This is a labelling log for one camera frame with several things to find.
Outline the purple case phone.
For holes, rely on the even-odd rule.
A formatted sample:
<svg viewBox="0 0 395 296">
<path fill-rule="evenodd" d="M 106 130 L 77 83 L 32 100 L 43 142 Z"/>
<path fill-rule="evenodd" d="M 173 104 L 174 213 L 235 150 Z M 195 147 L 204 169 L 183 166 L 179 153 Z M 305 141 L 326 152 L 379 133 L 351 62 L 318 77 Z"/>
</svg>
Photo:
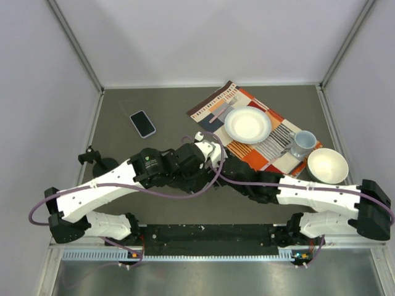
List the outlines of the purple case phone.
<svg viewBox="0 0 395 296">
<path fill-rule="evenodd" d="M 145 111 L 137 111 L 129 119 L 141 138 L 146 139 L 156 133 L 156 128 Z"/>
</svg>

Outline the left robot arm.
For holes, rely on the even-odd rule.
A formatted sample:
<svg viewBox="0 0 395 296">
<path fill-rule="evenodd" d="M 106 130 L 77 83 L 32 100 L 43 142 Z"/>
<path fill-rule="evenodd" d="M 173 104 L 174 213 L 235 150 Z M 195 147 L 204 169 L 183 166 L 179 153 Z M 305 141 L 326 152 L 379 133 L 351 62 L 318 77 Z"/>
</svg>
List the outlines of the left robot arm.
<svg viewBox="0 0 395 296">
<path fill-rule="evenodd" d="M 60 197 L 47 203 L 50 232 L 58 244 L 88 236 L 134 244 L 140 236 L 134 215 L 108 215 L 96 209 L 153 187 L 172 187 L 192 196 L 209 183 L 206 163 L 217 165 L 221 156 L 220 145 L 206 140 L 176 150 L 145 148 L 102 176 L 60 191 Z"/>
</svg>

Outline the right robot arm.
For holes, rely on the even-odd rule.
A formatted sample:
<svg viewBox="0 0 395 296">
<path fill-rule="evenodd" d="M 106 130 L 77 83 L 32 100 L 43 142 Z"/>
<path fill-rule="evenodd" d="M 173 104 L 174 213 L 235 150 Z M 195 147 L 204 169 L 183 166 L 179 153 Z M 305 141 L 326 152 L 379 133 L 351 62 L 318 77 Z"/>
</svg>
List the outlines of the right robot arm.
<svg viewBox="0 0 395 296">
<path fill-rule="evenodd" d="M 228 157 L 220 170 L 220 184 L 229 185 L 259 204 L 301 205 L 312 213 L 294 214 L 287 223 L 295 244 L 322 235 L 354 234 L 388 241 L 394 213 L 382 188 L 369 179 L 360 185 L 329 185 L 303 181 L 281 173 L 256 171 L 237 157 Z"/>
</svg>

